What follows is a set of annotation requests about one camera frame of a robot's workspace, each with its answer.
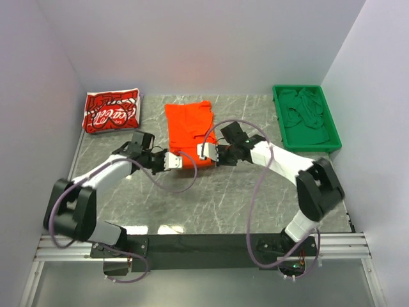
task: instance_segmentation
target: orange cloth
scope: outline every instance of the orange cloth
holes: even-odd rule
[[[169,129],[169,151],[178,154],[181,150],[190,155],[198,168],[213,165],[210,159],[200,160],[197,144],[203,143],[205,134],[213,127],[213,112],[210,101],[194,104],[166,104],[165,114]],[[214,131],[210,133],[208,143],[216,144]],[[183,156],[183,168],[193,168],[192,162]]]

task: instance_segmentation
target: gray marble surface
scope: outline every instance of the gray marble surface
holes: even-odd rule
[[[242,118],[258,124],[271,141],[282,146],[272,95],[147,95],[142,103],[141,130],[156,136],[155,145],[168,147],[165,104],[210,100],[214,122]],[[252,135],[256,131],[242,126]],[[111,152],[129,141],[132,132],[84,135],[73,175],[104,162]],[[326,153],[307,153],[316,159]],[[195,185],[181,194],[159,189],[141,171],[118,182],[98,199],[100,219],[136,227],[141,233],[244,233],[254,184],[261,166],[241,162],[237,167],[200,169]],[[157,174],[163,184],[177,189],[189,184],[192,170]],[[259,190],[252,216],[252,232],[279,232],[298,210],[296,187],[273,171]],[[323,232],[350,232],[345,207],[339,204],[323,221]]]

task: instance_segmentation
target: white backdrop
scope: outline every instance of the white backdrop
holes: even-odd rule
[[[87,91],[321,84],[364,0],[37,0]]]
[[[0,305],[21,298],[54,182],[66,177],[85,92],[37,4],[0,9]]]
[[[408,12],[405,0],[368,0],[323,82],[346,204],[393,307],[409,300]]]

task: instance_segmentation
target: coca-cola logo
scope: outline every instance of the coca-cola logo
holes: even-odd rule
[[[125,103],[125,102],[130,102],[131,104],[136,104],[136,99],[134,99],[134,98],[128,98],[128,99],[122,99],[122,100],[112,100],[112,101],[107,101],[105,104],[107,105],[107,106],[111,106],[111,105],[114,105],[114,104],[123,104],[123,103]]]
[[[136,107],[133,104],[110,105],[101,107],[93,117],[93,125],[96,129],[103,127],[108,121],[116,126],[126,124],[129,118],[135,116]]]

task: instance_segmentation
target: green plastic tray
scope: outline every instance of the green plastic tray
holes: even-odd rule
[[[328,131],[328,135],[330,140],[316,145],[301,145],[295,143],[289,143],[286,135],[286,128],[281,118],[281,110],[279,104],[279,95],[282,90],[296,90],[299,91],[302,88],[307,88],[309,91],[319,94],[323,101],[323,119],[324,119],[324,126]],[[274,104],[275,109],[277,110],[277,117],[280,125],[280,131],[282,136],[282,142],[284,144],[284,148],[291,151],[291,152],[333,152],[334,150],[338,150],[342,147],[341,140],[339,139],[337,129],[335,127],[334,121],[331,116],[331,112],[328,108],[327,101],[325,100],[324,93],[322,92],[321,86],[318,85],[275,85],[273,86],[273,94],[274,94]]]

